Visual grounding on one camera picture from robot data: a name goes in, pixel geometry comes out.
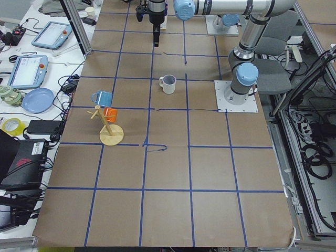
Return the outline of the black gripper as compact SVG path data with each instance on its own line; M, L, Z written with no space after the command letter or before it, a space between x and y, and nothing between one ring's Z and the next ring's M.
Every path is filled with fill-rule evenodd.
M158 47L160 42L160 25L164 22L166 14L166 1L148 0L144 1L144 3L140 1L135 10L138 22L142 22L143 15L148 14L149 21L153 24L153 44L154 47Z

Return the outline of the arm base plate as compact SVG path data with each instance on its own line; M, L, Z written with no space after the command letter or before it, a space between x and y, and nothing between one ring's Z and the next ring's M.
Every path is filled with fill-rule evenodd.
M252 87L247 94L239 95L231 90L231 81L215 80L214 85L219 112L258 113Z
M238 36L238 14L206 16L207 33L214 36Z

